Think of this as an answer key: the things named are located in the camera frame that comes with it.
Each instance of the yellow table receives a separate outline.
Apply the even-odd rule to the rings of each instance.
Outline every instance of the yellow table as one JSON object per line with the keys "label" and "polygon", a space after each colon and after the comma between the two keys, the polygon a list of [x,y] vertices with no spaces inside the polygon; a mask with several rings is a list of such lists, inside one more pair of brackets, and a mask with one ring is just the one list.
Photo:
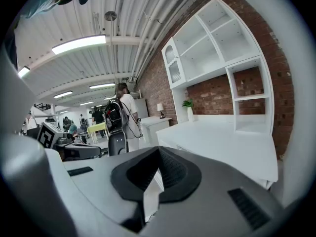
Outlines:
{"label": "yellow table", "polygon": [[100,123],[100,124],[95,124],[95,125],[92,125],[92,126],[88,127],[87,132],[90,133],[91,138],[93,140],[93,143],[96,143],[96,141],[97,141],[95,132],[101,131],[101,130],[105,130],[105,135],[107,136],[107,139],[109,139],[109,136],[108,136],[108,133],[107,133],[107,130],[106,130],[104,122]]}

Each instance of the green plant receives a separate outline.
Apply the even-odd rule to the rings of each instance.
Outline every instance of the green plant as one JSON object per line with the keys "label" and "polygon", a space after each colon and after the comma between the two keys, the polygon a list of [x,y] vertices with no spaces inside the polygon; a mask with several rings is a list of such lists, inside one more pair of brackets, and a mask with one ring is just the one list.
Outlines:
{"label": "green plant", "polygon": [[182,106],[184,107],[193,107],[193,100],[190,99],[189,101],[188,100],[184,100],[183,103],[182,103]]}

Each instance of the white table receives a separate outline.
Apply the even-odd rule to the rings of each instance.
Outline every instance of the white table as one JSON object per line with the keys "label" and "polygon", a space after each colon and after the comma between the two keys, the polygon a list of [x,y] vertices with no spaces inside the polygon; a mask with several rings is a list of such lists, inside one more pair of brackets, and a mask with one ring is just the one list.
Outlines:
{"label": "white table", "polygon": [[224,162],[265,189],[277,181],[272,136],[235,133],[233,123],[198,120],[157,132],[160,146],[182,149]]}
{"label": "white table", "polygon": [[142,118],[141,130],[144,136],[145,142],[151,146],[159,146],[158,138],[156,135],[157,131],[169,127],[169,120],[172,118],[160,118],[160,117],[149,117]]}

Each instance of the fluorescent light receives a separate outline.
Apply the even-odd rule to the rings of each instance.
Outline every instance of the fluorescent light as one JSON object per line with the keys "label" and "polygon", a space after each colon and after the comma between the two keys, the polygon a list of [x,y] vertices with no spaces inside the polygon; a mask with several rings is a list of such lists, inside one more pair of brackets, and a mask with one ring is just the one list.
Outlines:
{"label": "fluorescent light", "polygon": [[115,86],[115,83],[106,83],[106,84],[94,85],[94,86],[90,86],[90,89],[96,89],[96,88],[102,88],[102,87],[110,87],[110,86]]}
{"label": "fluorescent light", "polygon": [[87,102],[87,103],[84,103],[84,104],[80,104],[80,105],[88,105],[88,104],[92,104],[94,103],[93,101],[92,102]]}
{"label": "fluorescent light", "polygon": [[25,76],[28,72],[30,71],[30,69],[26,66],[24,66],[18,73],[19,77],[22,78],[23,76]]}
{"label": "fluorescent light", "polygon": [[54,96],[54,98],[60,98],[60,97],[63,97],[63,96],[70,95],[70,94],[72,94],[72,93],[73,93],[72,91],[67,91],[67,92],[65,92],[65,93],[61,93],[61,94],[59,94],[59,95]]}
{"label": "fluorescent light", "polygon": [[90,36],[81,39],[75,39],[61,45],[53,47],[51,50],[54,54],[60,54],[75,48],[89,46],[89,45],[97,45],[97,44],[105,44],[105,35],[97,35]]}

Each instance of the lamp shade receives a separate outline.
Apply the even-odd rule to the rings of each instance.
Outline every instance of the lamp shade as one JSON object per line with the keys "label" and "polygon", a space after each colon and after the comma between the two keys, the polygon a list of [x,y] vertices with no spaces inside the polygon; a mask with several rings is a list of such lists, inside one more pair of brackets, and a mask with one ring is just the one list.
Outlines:
{"label": "lamp shade", "polygon": [[162,104],[157,104],[157,111],[163,111]]}

